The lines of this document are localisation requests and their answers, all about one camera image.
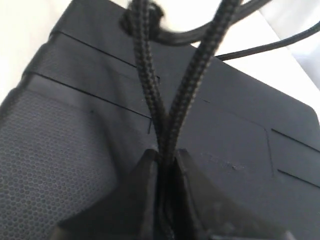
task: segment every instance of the black plastic case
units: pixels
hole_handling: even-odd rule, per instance
[[[123,12],[74,0],[1,105],[0,239],[47,238],[156,148]],[[169,107],[195,50],[152,51]],[[320,130],[309,106],[214,59],[178,145],[236,203],[297,239],[320,238]]]

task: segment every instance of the white surface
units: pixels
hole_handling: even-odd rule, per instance
[[[0,102],[18,84],[26,65],[41,44],[47,41],[50,30],[69,2],[70,0],[0,0]],[[128,1],[114,2],[126,7]],[[167,12],[163,25],[175,31],[185,31],[210,20],[220,1],[156,2]],[[230,29],[218,54],[277,40],[278,37],[268,23],[256,12]],[[286,48],[226,63],[311,106],[320,117],[320,91]]]

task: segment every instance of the hexagonal mesh texture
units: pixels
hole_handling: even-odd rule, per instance
[[[0,109],[0,239],[47,239],[108,194],[118,180],[107,142],[89,113],[12,92]]]

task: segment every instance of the black case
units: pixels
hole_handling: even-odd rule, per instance
[[[71,2],[1,105],[0,239],[48,238],[156,148],[123,12]],[[169,107],[195,50],[152,51]],[[320,131],[309,106],[214,59],[178,146],[240,206],[297,239],[320,238]]]

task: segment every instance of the black device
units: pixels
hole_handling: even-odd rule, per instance
[[[1,239],[48,238],[156,147],[123,12],[71,2],[1,105]],[[195,49],[152,50],[168,107]],[[297,239],[320,237],[320,131],[309,106],[214,59],[178,146],[239,206]]]

